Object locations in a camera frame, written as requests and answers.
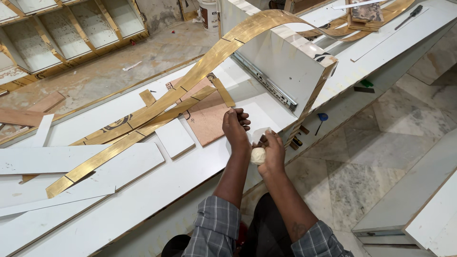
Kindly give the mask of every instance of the marble floor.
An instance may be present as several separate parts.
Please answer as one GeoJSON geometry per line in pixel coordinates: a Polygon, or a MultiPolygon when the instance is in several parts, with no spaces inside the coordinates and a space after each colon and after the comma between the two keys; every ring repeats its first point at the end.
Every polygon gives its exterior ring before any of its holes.
{"type": "MultiPolygon", "coordinates": [[[[50,113],[65,114],[87,103],[206,53],[219,39],[207,32],[202,23],[183,22],[165,29],[135,46],[126,46],[109,54],[39,80],[0,98],[0,107],[27,109],[48,94],[58,91],[66,100],[50,113]],[[139,61],[141,64],[128,71],[139,61]]],[[[6,125],[0,138],[18,130],[6,125]]]]}
{"type": "MultiPolygon", "coordinates": [[[[405,74],[372,106],[286,166],[303,200],[355,257],[351,229],[447,132],[457,128],[457,77],[429,86],[405,74]]],[[[245,195],[250,224],[264,184],[245,195]]]]}

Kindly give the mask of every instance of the green object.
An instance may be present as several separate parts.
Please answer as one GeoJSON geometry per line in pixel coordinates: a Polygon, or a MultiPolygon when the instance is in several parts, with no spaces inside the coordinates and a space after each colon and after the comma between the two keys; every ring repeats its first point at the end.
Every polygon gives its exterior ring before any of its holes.
{"type": "Polygon", "coordinates": [[[365,87],[374,86],[373,83],[371,83],[367,80],[360,81],[360,84],[364,85],[365,87]]]}

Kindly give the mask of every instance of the wooden block stack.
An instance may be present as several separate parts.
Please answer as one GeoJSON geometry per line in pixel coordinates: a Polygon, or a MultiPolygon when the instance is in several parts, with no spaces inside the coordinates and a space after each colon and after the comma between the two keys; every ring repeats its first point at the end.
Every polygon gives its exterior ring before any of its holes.
{"type": "MultiPolygon", "coordinates": [[[[356,4],[369,0],[346,0],[346,4],[356,4]]],[[[384,17],[379,3],[347,8],[347,26],[350,29],[378,31],[384,24],[384,17]]]]}

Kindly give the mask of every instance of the hand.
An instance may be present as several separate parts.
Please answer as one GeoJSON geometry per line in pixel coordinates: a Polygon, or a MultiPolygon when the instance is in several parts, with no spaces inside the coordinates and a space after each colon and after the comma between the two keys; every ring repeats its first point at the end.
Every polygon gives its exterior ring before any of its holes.
{"type": "Polygon", "coordinates": [[[252,148],[246,134],[250,129],[248,125],[251,124],[248,117],[249,114],[244,113],[242,108],[230,109],[224,114],[222,130],[232,147],[232,153],[243,151],[249,156],[251,154],[252,148]]]}
{"type": "Polygon", "coordinates": [[[266,145],[265,163],[257,168],[262,178],[277,172],[285,172],[284,159],[286,157],[286,149],[284,148],[282,139],[278,134],[272,134],[269,131],[265,131],[265,137],[267,139],[263,143],[263,145],[266,145]]]}

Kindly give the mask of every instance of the screwdriver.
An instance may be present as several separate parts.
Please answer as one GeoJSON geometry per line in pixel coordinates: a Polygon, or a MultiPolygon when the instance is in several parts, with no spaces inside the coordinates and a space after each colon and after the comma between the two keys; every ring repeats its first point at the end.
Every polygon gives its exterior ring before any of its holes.
{"type": "Polygon", "coordinates": [[[418,5],[418,6],[416,7],[416,9],[414,9],[414,11],[411,12],[411,13],[409,14],[409,17],[406,18],[406,20],[404,20],[402,23],[400,23],[400,25],[398,25],[398,26],[395,28],[395,30],[397,30],[397,29],[398,29],[399,27],[401,27],[405,22],[407,22],[409,19],[411,19],[411,17],[414,17],[414,16],[416,16],[418,13],[420,13],[421,10],[422,10],[422,6],[421,6],[421,5],[418,5]]]}

